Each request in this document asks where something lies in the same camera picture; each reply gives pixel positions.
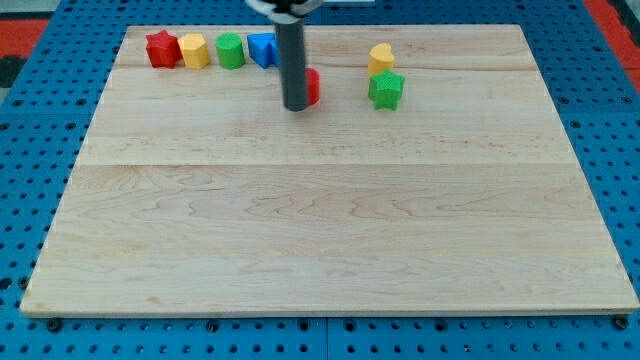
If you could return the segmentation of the white black rod mount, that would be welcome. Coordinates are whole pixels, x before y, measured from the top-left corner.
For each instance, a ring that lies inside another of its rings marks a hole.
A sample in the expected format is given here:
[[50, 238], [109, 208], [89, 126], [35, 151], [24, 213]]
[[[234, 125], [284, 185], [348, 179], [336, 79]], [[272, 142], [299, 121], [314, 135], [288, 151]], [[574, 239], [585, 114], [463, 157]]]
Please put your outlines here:
[[323, 0], [246, 0], [252, 10], [271, 21], [297, 21], [323, 3]]

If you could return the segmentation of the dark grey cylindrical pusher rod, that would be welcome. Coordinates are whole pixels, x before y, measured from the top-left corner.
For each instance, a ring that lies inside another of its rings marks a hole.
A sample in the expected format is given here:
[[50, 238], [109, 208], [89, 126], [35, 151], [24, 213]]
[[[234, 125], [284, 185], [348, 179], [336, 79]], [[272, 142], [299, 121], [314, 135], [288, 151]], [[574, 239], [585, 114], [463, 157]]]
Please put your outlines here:
[[304, 19], [277, 14], [274, 26], [283, 104], [287, 110], [302, 111], [308, 107]]

